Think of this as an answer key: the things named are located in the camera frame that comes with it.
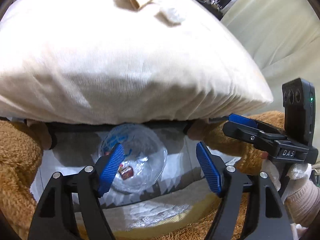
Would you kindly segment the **right hand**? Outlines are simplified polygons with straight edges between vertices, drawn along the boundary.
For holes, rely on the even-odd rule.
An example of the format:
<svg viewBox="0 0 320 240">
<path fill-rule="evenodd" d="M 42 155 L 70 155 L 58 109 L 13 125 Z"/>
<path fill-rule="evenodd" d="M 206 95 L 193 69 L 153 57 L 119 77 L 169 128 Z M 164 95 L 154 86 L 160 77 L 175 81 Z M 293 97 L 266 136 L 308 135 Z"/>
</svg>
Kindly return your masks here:
<svg viewBox="0 0 320 240">
<path fill-rule="evenodd" d="M 280 190 L 280 187 L 283 183 L 280 182 L 280 174 L 276 166 L 267 159 L 268 153 L 262 153 L 262 167 L 261 171 L 264 171 L 270 177 L 272 183 L 274 184 L 277 191 Z M 289 170 L 285 173 L 290 180 L 293 181 L 293 185 L 291 186 L 291 190 L 293 192 L 301 189 L 309 180 L 312 172 L 311 164 L 290 164 Z"/>
</svg>

